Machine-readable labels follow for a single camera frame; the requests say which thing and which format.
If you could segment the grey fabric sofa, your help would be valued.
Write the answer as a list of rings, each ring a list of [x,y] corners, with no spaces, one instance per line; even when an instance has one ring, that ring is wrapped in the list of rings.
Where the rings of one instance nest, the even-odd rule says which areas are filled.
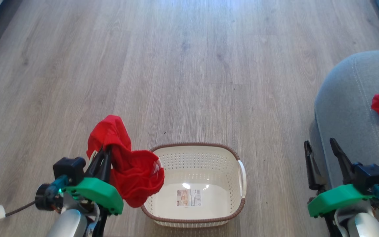
[[[326,188],[342,185],[342,174],[329,139],[335,138],[352,163],[379,166],[379,114],[371,109],[379,94],[379,51],[344,59],[328,74],[315,100],[310,141]]]

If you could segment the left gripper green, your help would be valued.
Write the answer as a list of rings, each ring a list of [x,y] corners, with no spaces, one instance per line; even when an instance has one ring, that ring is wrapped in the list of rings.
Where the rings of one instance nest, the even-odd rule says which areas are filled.
[[[38,210],[61,213],[68,208],[90,213],[99,206],[108,215],[121,215],[124,207],[122,197],[110,182],[112,147],[103,147],[96,152],[85,172],[85,178],[76,186],[67,185],[66,177],[52,183],[42,184],[35,195]]]

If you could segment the cream laundry basket brown rim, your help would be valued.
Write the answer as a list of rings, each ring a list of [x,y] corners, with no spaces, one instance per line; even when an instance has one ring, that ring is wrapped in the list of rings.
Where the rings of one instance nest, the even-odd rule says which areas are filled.
[[[239,156],[221,144],[180,143],[154,147],[164,168],[161,190],[141,207],[156,224],[172,228],[225,225],[242,211],[247,174]],[[176,191],[198,189],[202,206],[176,206]]]

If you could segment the printed sticker label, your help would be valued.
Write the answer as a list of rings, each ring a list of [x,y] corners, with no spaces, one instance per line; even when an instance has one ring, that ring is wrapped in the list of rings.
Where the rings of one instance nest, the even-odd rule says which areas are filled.
[[[199,207],[202,206],[202,192],[198,189],[183,189],[176,191],[176,206]]]

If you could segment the large plain red garment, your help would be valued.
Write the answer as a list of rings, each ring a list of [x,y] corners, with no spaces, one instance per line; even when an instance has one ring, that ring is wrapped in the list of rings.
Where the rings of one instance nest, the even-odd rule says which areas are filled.
[[[88,158],[101,148],[112,149],[110,184],[132,208],[141,207],[164,185],[164,168],[149,150],[133,150],[121,117],[108,115],[90,133]]]

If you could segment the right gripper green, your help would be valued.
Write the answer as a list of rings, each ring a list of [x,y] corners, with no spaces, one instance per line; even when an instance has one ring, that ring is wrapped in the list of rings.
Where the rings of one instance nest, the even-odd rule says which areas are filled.
[[[310,141],[304,141],[308,187],[310,190],[317,192],[317,197],[308,204],[309,215],[313,218],[322,217],[332,211],[357,204],[363,200],[376,198],[379,201],[378,184],[373,186],[370,195],[363,195],[351,184],[354,180],[354,174],[351,169],[352,162],[335,138],[330,138],[329,142],[331,150],[339,163],[343,178],[342,183],[346,185],[326,191],[327,181],[320,173]]]

